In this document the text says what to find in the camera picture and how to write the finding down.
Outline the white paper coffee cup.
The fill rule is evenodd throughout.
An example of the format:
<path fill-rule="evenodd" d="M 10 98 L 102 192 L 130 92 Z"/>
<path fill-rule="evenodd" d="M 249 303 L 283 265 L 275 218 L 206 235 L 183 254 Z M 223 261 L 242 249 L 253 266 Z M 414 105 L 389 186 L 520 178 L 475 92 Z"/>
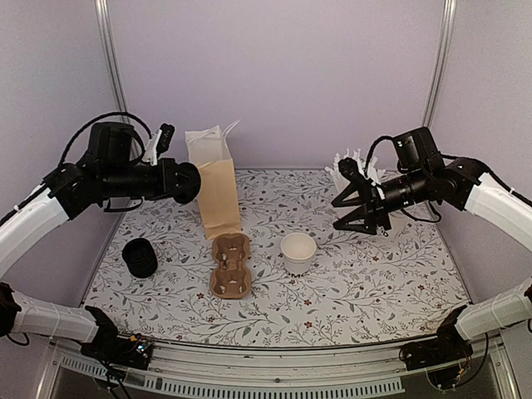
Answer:
<path fill-rule="evenodd" d="M 296 278 L 306 274 L 317 248 L 315 240 L 308 234 L 296 232 L 286 235 L 280 244 L 286 272 Z"/>

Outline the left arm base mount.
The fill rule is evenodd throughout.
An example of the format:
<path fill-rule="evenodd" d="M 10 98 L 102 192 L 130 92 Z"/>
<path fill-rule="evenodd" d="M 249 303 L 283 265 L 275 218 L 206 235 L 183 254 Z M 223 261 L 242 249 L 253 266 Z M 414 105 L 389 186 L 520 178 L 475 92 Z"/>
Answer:
<path fill-rule="evenodd" d="M 121 337 L 118 328 L 99 308 L 85 306 L 95 319 L 97 331 L 91 342 L 81 344 L 81 354 L 98 361 L 119 366 L 147 370 L 153 347 L 152 341 L 140 333 Z"/>

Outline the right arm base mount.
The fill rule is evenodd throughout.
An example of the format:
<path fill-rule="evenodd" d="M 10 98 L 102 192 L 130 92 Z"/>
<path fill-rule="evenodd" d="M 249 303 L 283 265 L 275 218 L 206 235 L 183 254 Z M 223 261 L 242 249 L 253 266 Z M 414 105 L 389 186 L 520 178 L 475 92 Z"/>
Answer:
<path fill-rule="evenodd" d="M 463 305 L 452 310 L 437 328 L 434 338 L 409 342 L 400 348 L 399 359 L 406 364 L 408 371 L 465 359 L 464 366 L 453 366 L 429 372 L 429 382 L 441 390 L 454 389 L 460 385 L 473 354 L 471 344 L 456 331 L 457 318 L 465 308 L 466 305 Z"/>

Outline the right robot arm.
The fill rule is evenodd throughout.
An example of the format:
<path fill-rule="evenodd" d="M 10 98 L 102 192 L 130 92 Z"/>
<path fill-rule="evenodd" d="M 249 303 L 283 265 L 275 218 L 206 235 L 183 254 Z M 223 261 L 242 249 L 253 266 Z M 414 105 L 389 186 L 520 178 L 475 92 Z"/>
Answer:
<path fill-rule="evenodd" d="M 345 186 L 332 201 L 348 207 L 336 230 L 375 235 L 391 229 L 390 215 L 405 214 L 414 204 L 448 204 L 498 231 L 504 243 L 531 250 L 531 202 L 507 185 L 485 162 L 445 155 L 429 128 L 383 135 L 366 155 L 336 159 L 335 171 Z M 457 308 L 441 322 L 430 355 L 448 362 L 471 339 L 510 328 L 531 318 L 531 278 L 525 277 L 479 303 Z"/>

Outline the brown paper bag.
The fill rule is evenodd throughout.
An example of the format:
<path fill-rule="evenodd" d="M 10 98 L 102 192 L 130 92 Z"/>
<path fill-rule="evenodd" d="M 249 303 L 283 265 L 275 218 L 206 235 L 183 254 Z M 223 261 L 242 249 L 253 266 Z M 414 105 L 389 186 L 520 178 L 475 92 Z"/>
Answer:
<path fill-rule="evenodd" d="M 225 129 L 214 126 L 185 133 L 189 161 L 200 173 L 198 204 L 209 240 L 241 231 L 234 161 L 227 143 L 229 133 L 238 123 L 234 121 Z"/>

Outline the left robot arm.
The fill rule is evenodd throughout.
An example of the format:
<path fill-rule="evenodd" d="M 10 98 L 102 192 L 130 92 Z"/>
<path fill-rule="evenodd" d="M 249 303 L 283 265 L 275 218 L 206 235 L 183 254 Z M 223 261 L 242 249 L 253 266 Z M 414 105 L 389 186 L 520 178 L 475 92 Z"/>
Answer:
<path fill-rule="evenodd" d="M 140 145 L 134 126 L 93 122 L 88 146 L 75 163 L 60 162 L 32 193 L 1 220 L 1 273 L 9 269 L 42 238 L 96 204 L 111 212 L 115 198 L 156 201 L 173 199 L 188 204 L 200 191 L 200 173 L 188 162 L 163 157 L 175 128 L 163 124 Z M 99 308 L 69 308 L 36 300 L 1 285 L 1 334 L 31 333 L 60 337 L 92 348 L 107 361 L 124 352 L 115 324 Z"/>

